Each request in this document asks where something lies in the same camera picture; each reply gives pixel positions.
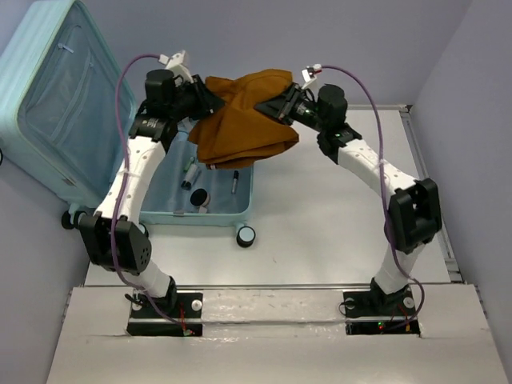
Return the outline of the dark marker pen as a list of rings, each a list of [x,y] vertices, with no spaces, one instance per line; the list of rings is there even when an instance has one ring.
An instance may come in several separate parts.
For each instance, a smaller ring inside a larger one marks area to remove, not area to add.
[[[237,185],[239,180],[239,171],[235,170],[232,177],[231,193],[236,194]]]

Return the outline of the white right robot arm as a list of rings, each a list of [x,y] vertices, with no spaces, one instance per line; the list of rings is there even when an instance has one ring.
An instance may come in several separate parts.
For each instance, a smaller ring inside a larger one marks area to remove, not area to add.
[[[255,110],[281,124],[300,122],[317,131],[321,152],[382,199],[388,249],[369,290],[349,303],[353,310],[389,312],[405,297],[420,253],[442,228],[437,184],[400,171],[374,151],[347,122],[348,102],[339,86],[322,86],[312,99],[309,90],[292,84]]]

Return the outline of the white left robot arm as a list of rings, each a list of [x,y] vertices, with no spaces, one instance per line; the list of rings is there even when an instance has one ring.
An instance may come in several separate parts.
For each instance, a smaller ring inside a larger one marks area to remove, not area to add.
[[[161,316],[177,306],[175,280],[152,262],[152,245],[140,226],[151,180],[178,134],[179,123],[212,115],[224,102],[197,75],[185,79],[171,70],[147,73],[146,99],[122,136],[123,160],[105,198],[92,215],[81,218],[79,232],[90,261],[115,272],[138,290]]]

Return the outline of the green small tube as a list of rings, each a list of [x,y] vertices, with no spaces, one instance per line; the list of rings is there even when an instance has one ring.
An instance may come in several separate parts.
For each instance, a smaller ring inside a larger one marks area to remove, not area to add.
[[[195,164],[196,159],[195,157],[192,157],[189,159],[188,163],[186,164],[186,167],[184,168],[184,173],[187,174],[190,170],[190,168]]]

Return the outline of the white small bottle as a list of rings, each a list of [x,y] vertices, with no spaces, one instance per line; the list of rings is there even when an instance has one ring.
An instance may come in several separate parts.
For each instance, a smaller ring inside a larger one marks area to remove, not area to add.
[[[197,176],[200,173],[200,169],[197,165],[192,164],[188,168],[188,171],[186,172],[186,175],[182,181],[181,188],[184,190],[190,190],[192,185],[195,183],[195,180]]]

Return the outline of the brown cloth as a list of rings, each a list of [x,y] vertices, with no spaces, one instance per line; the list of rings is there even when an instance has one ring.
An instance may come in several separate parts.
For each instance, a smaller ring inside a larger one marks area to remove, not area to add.
[[[197,159],[209,169],[234,170],[253,165],[291,149],[299,142],[290,126],[254,108],[292,85],[288,70],[266,69],[240,78],[209,76],[206,88],[225,105],[195,123],[188,134],[197,146]]]

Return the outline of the round black tin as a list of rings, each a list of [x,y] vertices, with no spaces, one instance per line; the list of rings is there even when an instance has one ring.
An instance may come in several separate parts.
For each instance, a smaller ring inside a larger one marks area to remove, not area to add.
[[[190,196],[190,204],[197,208],[206,208],[210,203],[210,194],[204,188],[197,188]]]

